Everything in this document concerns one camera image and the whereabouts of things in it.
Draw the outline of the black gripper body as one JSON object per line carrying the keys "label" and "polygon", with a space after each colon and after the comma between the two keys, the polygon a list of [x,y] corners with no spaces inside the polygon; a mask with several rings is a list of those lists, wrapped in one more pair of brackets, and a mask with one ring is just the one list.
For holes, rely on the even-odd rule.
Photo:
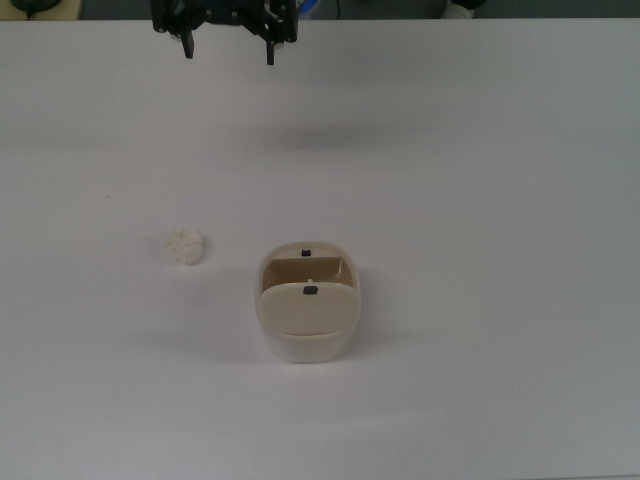
{"label": "black gripper body", "polygon": [[204,13],[205,21],[218,25],[254,25],[265,11],[263,1],[195,0],[193,8]]}

